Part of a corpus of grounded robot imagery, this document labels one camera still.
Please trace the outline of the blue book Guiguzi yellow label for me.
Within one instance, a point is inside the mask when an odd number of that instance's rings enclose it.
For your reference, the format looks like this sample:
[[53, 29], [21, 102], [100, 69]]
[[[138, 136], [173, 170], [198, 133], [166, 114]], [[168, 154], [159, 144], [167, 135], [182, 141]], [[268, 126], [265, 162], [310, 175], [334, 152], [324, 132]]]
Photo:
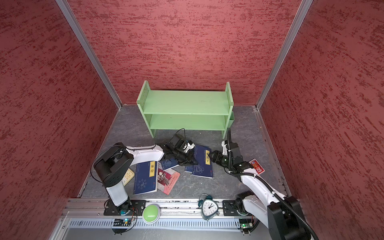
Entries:
[[209, 157], [211, 149], [205, 146], [196, 145], [194, 150], [194, 158], [198, 164], [193, 166], [193, 176], [209, 179], [213, 178], [213, 167]]

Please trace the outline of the blue book Xiaolin Guangji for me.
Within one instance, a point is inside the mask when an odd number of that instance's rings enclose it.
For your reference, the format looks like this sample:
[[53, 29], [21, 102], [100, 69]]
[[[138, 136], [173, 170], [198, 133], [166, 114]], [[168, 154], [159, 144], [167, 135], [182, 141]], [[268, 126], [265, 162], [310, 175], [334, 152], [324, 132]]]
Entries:
[[187, 173], [193, 173], [194, 172], [194, 166], [185, 166], [185, 172]]

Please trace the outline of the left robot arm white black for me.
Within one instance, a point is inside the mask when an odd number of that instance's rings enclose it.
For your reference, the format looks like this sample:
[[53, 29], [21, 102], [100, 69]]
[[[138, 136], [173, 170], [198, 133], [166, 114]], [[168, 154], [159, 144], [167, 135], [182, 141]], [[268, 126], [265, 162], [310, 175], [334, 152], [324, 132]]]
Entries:
[[174, 159], [181, 166], [193, 166], [198, 162], [194, 157], [195, 144], [180, 134], [164, 144], [147, 147], [129, 147], [118, 142], [100, 153], [93, 168], [106, 189], [110, 202], [115, 207], [120, 207], [130, 202], [123, 183], [123, 178], [128, 169], [137, 164], [155, 163], [162, 160]]

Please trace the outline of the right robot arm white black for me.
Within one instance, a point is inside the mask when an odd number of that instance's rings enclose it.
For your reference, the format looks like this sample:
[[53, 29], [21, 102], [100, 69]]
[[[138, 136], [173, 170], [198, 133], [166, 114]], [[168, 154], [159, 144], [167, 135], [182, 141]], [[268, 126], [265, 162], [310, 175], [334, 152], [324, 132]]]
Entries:
[[237, 197], [240, 214], [253, 215], [257, 223], [268, 228], [273, 240], [318, 239], [296, 198], [287, 197], [268, 184], [254, 165], [243, 159], [238, 144], [227, 140], [222, 142], [222, 147], [222, 151], [209, 154], [210, 161], [249, 188]]

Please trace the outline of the blue book centre yellow label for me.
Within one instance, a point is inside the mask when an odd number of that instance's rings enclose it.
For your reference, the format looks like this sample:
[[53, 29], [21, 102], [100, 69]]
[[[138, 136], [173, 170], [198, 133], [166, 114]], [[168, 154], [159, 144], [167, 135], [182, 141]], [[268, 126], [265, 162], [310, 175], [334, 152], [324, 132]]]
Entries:
[[178, 160], [176, 159], [161, 160], [159, 161], [159, 164], [162, 170], [168, 170], [179, 166]]

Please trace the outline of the red magazine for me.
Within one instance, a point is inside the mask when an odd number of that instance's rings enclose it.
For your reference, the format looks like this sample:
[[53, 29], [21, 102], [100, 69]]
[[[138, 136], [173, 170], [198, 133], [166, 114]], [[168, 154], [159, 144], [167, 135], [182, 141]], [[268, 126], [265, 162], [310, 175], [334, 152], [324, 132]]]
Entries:
[[166, 195], [169, 195], [180, 177], [180, 173], [173, 169], [158, 169], [157, 188]]

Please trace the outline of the blue book Yijing yellow label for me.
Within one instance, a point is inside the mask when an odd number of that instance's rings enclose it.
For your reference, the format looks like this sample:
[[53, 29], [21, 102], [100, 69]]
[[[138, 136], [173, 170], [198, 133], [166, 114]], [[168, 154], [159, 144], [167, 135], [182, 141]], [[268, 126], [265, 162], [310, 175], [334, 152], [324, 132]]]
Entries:
[[158, 162], [151, 161], [136, 165], [134, 195], [157, 191]]

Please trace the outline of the green wooden two-tier shelf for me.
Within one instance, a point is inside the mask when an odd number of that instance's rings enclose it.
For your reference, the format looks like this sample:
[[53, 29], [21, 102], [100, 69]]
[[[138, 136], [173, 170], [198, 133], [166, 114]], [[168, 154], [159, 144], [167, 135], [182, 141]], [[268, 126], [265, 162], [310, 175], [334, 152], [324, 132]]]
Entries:
[[151, 136], [157, 130], [220, 131], [234, 122], [231, 85], [224, 91], [151, 90], [144, 81], [137, 105]]

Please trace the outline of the teal triangular alarm clock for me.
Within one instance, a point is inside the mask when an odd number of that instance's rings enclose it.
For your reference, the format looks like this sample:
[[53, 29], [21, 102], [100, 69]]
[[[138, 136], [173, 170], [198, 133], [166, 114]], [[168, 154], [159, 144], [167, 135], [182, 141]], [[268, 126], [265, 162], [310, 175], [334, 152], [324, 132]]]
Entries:
[[220, 214], [218, 203], [216, 203], [212, 196], [208, 194], [202, 194], [199, 197], [198, 207], [201, 210], [202, 218], [205, 221], [209, 221]]

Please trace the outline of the cream yellow calculator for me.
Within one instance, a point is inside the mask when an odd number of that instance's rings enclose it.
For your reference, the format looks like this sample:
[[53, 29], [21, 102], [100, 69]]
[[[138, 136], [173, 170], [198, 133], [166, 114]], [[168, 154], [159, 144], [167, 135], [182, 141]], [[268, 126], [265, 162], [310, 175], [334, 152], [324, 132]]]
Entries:
[[126, 186], [135, 176], [135, 173], [130, 168], [126, 171], [125, 175], [123, 176], [122, 183], [124, 186]]

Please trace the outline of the green round push button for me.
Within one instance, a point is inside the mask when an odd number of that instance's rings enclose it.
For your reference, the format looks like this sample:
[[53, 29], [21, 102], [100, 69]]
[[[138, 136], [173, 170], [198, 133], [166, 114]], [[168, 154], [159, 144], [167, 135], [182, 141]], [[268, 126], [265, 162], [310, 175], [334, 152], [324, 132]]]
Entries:
[[160, 219], [160, 216], [161, 216], [161, 209], [157, 204], [148, 205], [143, 210], [143, 214], [142, 214], [143, 221], [148, 225], [152, 225], [156, 223]]

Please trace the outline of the right small circuit board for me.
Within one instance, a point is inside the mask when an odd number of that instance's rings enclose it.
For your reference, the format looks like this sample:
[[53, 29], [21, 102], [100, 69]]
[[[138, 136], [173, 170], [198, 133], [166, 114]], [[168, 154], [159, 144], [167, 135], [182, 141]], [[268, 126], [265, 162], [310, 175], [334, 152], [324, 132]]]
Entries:
[[253, 219], [239, 219], [239, 230], [243, 235], [249, 235], [255, 226]]

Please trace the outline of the small circuit board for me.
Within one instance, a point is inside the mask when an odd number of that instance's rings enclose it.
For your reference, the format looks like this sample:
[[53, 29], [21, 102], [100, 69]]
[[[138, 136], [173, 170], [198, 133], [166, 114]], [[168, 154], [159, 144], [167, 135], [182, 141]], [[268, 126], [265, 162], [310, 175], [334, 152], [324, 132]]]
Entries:
[[129, 219], [114, 219], [112, 224], [112, 231], [114, 234], [122, 234], [127, 232], [131, 227], [132, 221]]
[[253, 219], [239, 219], [239, 230], [243, 235], [249, 235], [255, 226]]

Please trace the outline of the left small circuit board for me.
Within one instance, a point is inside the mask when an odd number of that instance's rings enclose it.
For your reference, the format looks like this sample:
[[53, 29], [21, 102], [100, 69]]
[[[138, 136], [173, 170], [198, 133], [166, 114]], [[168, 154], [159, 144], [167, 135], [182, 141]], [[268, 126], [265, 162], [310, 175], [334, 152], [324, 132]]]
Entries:
[[132, 221], [129, 219], [114, 219], [112, 224], [112, 231], [114, 234], [122, 234], [127, 232], [131, 227]]

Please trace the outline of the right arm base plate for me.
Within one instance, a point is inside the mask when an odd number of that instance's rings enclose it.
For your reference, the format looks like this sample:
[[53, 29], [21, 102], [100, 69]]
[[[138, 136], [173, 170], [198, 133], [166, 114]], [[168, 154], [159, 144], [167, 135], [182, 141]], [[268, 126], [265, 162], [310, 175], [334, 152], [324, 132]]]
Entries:
[[243, 201], [236, 200], [223, 200], [224, 216], [248, 216], [249, 213], [245, 210]]

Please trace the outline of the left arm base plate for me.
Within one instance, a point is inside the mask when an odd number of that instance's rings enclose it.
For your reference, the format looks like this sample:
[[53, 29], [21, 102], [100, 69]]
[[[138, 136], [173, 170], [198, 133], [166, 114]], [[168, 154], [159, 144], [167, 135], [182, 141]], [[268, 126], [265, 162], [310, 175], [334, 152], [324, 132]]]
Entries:
[[113, 201], [108, 199], [104, 204], [104, 216], [142, 216], [146, 203], [146, 200], [128, 200], [116, 207]]

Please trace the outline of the aluminium front rail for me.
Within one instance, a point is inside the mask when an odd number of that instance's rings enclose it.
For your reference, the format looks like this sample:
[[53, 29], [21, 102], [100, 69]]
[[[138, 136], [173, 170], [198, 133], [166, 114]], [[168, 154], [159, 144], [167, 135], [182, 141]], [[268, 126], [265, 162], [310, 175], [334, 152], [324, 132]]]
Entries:
[[[68, 199], [67, 204], [59, 215], [60, 218], [131, 218], [132, 213], [127, 216], [105, 216], [105, 202], [104, 198], [73, 198]], [[251, 216], [225, 216], [222, 199], [215, 200], [219, 206], [219, 215], [214, 219], [250, 219]], [[160, 218], [174, 218], [174, 219], [202, 219], [201, 210], [198, 208], [198, 199], [146, 199], [143, 208], [156, 204], [161, 209]], [[254, 218], [261, 222], [268, 222], [267, 210], [260, 200], [256, 199], [256, 206], [252, 207], [257, 210]]]

